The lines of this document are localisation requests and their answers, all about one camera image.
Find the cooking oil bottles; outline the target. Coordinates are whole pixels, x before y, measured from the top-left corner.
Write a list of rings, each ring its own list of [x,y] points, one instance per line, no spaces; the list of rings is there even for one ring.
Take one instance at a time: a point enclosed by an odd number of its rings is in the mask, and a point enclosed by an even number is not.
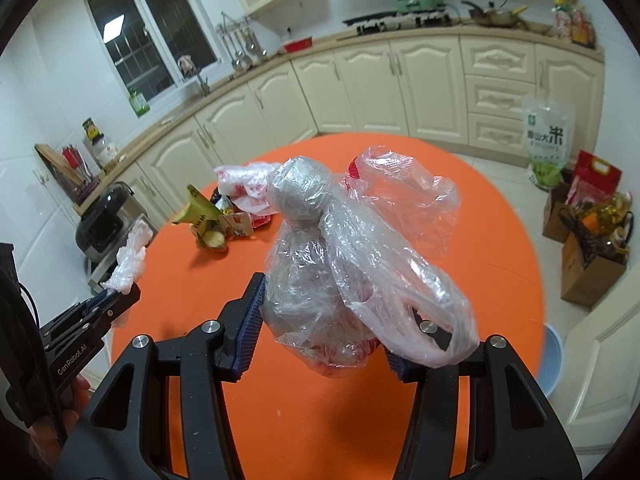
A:
[[[631,205],[630,193],[615,192],[603,202],[580,202],[561,210],[562,225],[576,238],[586,266],[595,258],[627,263],[634,232]]]

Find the condiment packages on counter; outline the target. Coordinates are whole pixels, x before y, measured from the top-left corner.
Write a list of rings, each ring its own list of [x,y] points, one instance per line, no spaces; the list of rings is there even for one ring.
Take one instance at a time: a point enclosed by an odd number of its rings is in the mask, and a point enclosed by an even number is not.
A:
[[[596,47],[596,32],[579,0],[554,0],[552,14],[555,36],[589,49]]]

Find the light blue trash bin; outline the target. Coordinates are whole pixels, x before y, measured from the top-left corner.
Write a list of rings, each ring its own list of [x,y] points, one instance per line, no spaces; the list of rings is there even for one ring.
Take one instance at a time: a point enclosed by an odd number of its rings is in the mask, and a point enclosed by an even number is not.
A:
[[[544,344],[535,378],[538,386],[548,398],[559,385],[563,374],[564,347],[558,331],[549,323],[544,323]]]

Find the black gas stove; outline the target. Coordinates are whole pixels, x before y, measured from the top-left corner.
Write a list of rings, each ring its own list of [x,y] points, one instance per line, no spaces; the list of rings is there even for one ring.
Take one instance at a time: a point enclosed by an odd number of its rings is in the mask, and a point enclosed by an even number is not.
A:
[[[436,9],[416,13],[378,12],[349,18],[343,21],[343,25],[349,30],[347,38],[352,38],[417,28],[448,27],[459,22],[460,18],[451,16],[446,9]]]

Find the red white plastic bag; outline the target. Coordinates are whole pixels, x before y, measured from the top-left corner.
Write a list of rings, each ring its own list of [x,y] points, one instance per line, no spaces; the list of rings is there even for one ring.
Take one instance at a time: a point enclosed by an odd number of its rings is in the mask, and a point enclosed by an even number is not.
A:
[[[250,215],[253,228],[270,223],[277,213],[267,200],[267,188],[270,176],[280,166],[280,162],[250,162],[214,168],[218,192],[229,197],[236,209]]]

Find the kitchen window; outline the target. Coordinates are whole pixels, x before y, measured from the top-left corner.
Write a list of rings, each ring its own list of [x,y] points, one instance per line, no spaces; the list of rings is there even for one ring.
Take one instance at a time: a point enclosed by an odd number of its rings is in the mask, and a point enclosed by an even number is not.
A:
[[[220,62],[190,0],[86,0],[106,53],[130,96],[153,101]]]

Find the black wok pan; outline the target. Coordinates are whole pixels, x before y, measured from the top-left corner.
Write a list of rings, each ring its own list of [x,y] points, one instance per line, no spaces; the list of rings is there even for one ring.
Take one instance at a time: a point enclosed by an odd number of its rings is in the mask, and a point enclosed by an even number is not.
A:
[[[496,6],[491,1],[486,8],[469,0],[462,0],[461,3],[469,7],[470,18],[477,25],[489,28],[513,28],[521,21],[521,15],[528,10],[528,6],[507,8],[506,4],[509,1],[504,0],[500,6]]]

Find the knife block with utensils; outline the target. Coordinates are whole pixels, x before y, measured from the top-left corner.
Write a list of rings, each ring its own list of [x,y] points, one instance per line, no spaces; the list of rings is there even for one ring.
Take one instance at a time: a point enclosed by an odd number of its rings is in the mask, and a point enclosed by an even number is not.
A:
[[[59,153],[49,144],[37,143],[35,151],[75,205],[81,205],[100,184],[73,145],[64,146]]]

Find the utensil rack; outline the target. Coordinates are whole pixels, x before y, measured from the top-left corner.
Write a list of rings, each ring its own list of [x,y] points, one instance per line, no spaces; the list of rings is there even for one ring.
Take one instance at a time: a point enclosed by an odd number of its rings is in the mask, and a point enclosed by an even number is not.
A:
[[[221,21],[216,26],[216,33],[229,55],[235,75],[254,70],[270,59],[267,50],[250,26],[248,16],[236,20],[226,12],[221,12]]]

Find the green dish soap bottle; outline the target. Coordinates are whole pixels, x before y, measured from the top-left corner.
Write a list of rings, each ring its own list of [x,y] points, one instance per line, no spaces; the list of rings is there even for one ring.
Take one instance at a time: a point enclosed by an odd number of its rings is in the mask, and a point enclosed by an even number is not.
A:
[[[149,113],[150,106],[148,101],[145,99],[145,96],[139,92],[137,89],[129,87],[129,104],[131,108],[134,110],[134,114],[138,117]]]

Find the cream lower cabinets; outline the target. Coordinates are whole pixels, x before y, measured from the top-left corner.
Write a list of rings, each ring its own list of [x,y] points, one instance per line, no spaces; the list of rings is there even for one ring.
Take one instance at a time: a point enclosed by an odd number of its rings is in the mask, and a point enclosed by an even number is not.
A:
[[[526,163],[522,106],[572,104],[574,151],[597,143],[604,55],[530,32],[465,26],[323,41],[217,84],[126,147],[103,185],[131,178],[164,223],[188,183],[318,136],[410,136],[454,153]]]

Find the white door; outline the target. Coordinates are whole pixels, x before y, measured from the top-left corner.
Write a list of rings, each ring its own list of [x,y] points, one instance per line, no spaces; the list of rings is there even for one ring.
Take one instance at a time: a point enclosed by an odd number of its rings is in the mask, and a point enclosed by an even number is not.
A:
[[[639,267],[576,325],[551,404],[578,455],[602,455],[639,404]]]

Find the small white plastic bag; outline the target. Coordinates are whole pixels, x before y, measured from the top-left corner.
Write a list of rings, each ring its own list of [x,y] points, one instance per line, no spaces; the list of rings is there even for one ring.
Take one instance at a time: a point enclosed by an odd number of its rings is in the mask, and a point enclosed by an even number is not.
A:
[[[124,246],[116,252],[116,266],[111,276],[102,283],[109,292],[128,295],[143,273],[146,248],[152,242],[154,232],[142,218],[132,225]]]

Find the brown cardboard box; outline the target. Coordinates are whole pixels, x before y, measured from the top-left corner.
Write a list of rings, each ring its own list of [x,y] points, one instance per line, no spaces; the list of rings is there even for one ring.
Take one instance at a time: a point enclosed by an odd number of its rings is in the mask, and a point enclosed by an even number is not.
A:
[[[543,237],[561,247],[561,299],[571,304],[592,308],[616,284],[627,269],[628,256],[606,256],[598,242],[588,242],[585,234],[577,234],[568,225],[570,212],[565,203],[570,186],[561,182],[547,194],[542,213]]]

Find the red bowl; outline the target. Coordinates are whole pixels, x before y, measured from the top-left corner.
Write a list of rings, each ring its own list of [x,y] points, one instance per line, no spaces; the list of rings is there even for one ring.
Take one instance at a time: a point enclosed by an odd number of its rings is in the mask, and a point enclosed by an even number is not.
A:
[[[303,39],[289,41],[282,48],[286,53],[292,54],[311,48],[313,43],[312,37],[308,36]]]

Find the black rice cooker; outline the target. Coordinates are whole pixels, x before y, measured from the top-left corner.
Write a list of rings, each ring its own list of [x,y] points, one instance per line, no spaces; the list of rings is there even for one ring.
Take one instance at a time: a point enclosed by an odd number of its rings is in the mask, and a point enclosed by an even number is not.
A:
[[[148,216],[134,197],[134,190],[124,182],[115,182],[80,217],[76,245],[91,263],[101,263],[126,240],[139,219],[148,220]]]

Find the green yellow snack wrapper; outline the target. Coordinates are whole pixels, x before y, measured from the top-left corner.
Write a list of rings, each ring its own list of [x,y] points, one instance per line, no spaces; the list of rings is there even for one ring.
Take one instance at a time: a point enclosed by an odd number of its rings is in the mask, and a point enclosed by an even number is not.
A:
[[[254,235],[247,212],[223,212],[208,200],[193,184],[186,187],[188,202],[171,220],[172,224],[187,224],[198,247],[213,252],[226,252],[228,240]]]

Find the red gift bag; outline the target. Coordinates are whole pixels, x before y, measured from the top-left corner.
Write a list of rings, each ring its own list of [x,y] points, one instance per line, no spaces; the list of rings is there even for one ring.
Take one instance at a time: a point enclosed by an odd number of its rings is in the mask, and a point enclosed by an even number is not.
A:
[[[567,205],[607,200],[620,184],[623,171],[606,160],[580,150],[572,173]]]

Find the green cooking pot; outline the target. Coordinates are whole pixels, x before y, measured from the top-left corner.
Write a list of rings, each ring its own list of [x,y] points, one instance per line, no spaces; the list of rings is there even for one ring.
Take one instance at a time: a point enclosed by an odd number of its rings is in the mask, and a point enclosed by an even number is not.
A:
[[[397,12],[400,14],[438,12],[446,9],[445,0],[397,0]]]

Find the clear plastic bag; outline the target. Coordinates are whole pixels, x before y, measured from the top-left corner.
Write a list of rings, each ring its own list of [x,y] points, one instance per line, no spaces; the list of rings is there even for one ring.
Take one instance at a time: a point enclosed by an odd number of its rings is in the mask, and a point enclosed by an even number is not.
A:
[[[322,375],[363,367],[377,348],[431,368],[480,344],[474,310],[435,259],[457,226],[457,185],[372,146],[344,174],[291,158],[270,174],[281,225],[266,260],[262,318]]]

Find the white green rice bag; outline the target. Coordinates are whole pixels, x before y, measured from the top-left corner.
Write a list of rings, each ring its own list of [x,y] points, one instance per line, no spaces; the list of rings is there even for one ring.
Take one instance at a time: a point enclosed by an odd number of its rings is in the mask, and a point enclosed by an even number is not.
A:
[[[575,132],[573,104],[526,96],[522,104],[529,180],[549,191],[562,181]]]

